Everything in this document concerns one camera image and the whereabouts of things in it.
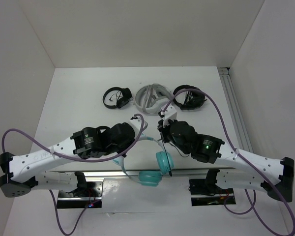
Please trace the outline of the teal cat-ear headphones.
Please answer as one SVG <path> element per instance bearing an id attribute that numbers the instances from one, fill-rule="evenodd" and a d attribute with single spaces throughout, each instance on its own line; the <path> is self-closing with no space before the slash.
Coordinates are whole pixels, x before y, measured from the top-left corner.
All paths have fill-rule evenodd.
<path id="1" fill-rule="evenodd" d="M 151 136 L 141 136 L 139 141 L 154 143 L 159 147 L 159 151 L 154 154 L 149 161 L 143 161 L 143 164 L 136 163 L 137 174 L 131 174 L 125 166 L 125 157 L 118 157 L 113 163 L 118 165 L 121 171 L 131 181 L 142 186 L 157 187 L 164 175 L 171 175 L 174 168 L 172 155 L 166 150 L 162 141 L 158 141 Z"/>

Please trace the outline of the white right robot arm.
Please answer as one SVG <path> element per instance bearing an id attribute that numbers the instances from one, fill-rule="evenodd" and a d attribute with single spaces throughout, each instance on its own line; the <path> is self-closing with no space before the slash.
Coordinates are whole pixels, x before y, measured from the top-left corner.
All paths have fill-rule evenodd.
<path id="1" fill-rule="evenodd" d="M 185 121 L 163 120 L 158 131 L 166 143 L 172 142 L 184 154 L 202 163 L 235 168 L 243 173 L 209 171 L 205 188 L 210 193 L 219 189 L 246 188 L 267 193 L 272 199 L 290 203 L 293 200 L 294 165 L 292 158 L 272 159 L 236 149 L 223 140 L 197 133 Z"/>

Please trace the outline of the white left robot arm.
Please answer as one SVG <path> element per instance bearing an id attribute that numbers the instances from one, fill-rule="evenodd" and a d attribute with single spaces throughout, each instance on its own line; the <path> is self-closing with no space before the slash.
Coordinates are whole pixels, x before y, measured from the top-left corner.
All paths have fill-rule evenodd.
<path id="1" fill-rule="evenodd" d="M 125 156 L 138 142 L 143 129 L 127 122 L 113 127 L 86 127 L 51 147 L 24 155 L 4 152 L 0 155 L 0 189 L 8 198 L 20 197 L 32 190 L 61 190 L 82 196 L 89 186 L 85 175 L 52 172 L 70 162 L 98 163 Z"/>

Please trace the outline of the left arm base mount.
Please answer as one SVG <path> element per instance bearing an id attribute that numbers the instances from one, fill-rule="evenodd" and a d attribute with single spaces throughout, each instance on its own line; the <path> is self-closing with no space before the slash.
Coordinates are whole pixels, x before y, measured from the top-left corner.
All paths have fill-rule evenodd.
<path id="1" fill-rule="evenodd" d="M 87 190 L 74 196 L 73 193 L 59 191 L 57 209 L 102 208 L 103 179 L 87 181 Z"/>

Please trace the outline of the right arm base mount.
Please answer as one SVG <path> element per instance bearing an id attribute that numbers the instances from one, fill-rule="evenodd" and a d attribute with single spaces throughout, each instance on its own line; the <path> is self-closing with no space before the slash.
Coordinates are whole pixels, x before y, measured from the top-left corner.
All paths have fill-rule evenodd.
<path id="1" fill-rule="evenodd" d="M 236 204 L 232 188 L 208 187 L 205 185 L 205 179 L 190 179 L 188 190 L 191 194 L 193 207 L 223 205 L 225 201 L 227 205 Z"/>

